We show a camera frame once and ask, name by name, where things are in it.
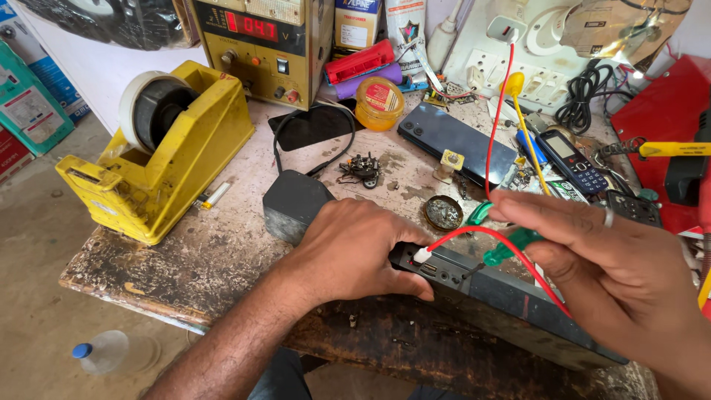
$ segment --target blue bottle cap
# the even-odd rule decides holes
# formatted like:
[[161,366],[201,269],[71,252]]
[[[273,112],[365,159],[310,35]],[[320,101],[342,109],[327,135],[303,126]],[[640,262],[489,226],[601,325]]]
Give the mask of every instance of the blue bottle cap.
[[91,354],[94,347],[90,343],[77,344],[72,350],[72,357],[74,358],[84,358]]

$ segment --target hand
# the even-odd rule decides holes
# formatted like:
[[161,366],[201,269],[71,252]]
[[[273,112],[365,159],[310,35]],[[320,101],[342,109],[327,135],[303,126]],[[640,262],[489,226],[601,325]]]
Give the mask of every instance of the hand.
[[387,260],[397,242],[434,242],[413,222],[372,201],[330,201],[306,230],[298,247],[274,266],[299,290],[306,311],[331,300],[401,293],[432,301],[421,276],[395,270]]
[[672,377],[711,351],[711,325],[673,234],[621,216],[606,228],[603,209],[576,201],[504,190],[491,200],[491,218],[548,239],[525,251],[600,344]]

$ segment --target yellow plastic jar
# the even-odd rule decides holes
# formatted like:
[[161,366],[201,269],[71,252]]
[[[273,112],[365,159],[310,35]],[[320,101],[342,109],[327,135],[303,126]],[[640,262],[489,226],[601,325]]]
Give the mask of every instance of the yellow plastic jar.
[[405,99],[402,92],[387,79],[374,76],[358,85],[355,118],[370,130],[388,130],[402,115]]

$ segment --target workbench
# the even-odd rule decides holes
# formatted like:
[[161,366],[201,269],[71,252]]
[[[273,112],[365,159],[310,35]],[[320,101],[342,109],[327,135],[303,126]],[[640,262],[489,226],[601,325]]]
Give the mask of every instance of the workbench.
[[[422,93],[405,96],[405,114]],[[249,102],[254,136],[210,185],[232,184],[210,210],[191,207],[165,239],[147,246],[99,226],[69,262],[60,284],[131,310],[204,333],[255,281],[292,247],[264,229],[262,196],[277,178],[273,134],[267,120],[287,114],[286,107]],[[488,134],[492,119],[486,104],[451,105],[450,115]],[[514,147],[515,130],[501,126],[497,140]],[[616,141],[601,118],[586,134],[598,142]],[[305,173],[341,151],[350,134],[309,147],[282,152],[284,169]],[[338,184],[338,162],[371,152],[380,160],[378,186]],[[337,199],[370,199],[435,231],[422,206],[436,194],[456,199],[465,218],[485,200],[483,189],[468,182],[464,201],[458,184],[432,177],[439,160],[406,141],[397,125],[387,132],[357,132],[348,153],[319,177]],[[631,166],[617,166],[631,177]],[[502,227],[493,221],[484,226]],[[477,233],[446,247],[480,256],[496,242]],[[533,282],[518,260],[501,270]],[[635,363],[626,367],[571,372],[503,340],[402,295],[335,301],[312,310],[299,321],[284,346],[398,379],[468,394],[482,399],[657,399],[651,373]]]

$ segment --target ring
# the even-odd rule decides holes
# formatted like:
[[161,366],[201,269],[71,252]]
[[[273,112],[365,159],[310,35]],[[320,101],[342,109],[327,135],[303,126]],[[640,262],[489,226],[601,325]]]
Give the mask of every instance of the ring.
[[615,217],[615,212],[611,208],[605,208],[605,222],[603,225],[605,228],[612,228],[612,219]]

